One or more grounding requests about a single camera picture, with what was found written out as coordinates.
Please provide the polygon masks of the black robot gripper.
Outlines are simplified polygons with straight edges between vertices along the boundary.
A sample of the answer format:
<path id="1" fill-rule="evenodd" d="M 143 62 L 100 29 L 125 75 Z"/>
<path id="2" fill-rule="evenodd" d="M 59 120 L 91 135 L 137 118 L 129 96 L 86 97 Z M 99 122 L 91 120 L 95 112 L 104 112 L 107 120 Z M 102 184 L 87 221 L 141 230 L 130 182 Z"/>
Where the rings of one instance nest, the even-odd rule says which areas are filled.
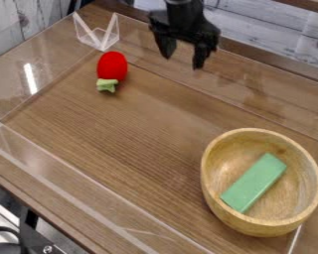
<path id="1" fill-rule="evenodd" d="M 165 0 L 166 8 L 149 14 L 150 29 L 162 56 L 170 59 L 177 50 L 177 41 L 196 45 L 193 68 L 201 69 L 218 47 L 221 29 L 205 16 L 204 0 Z"/>

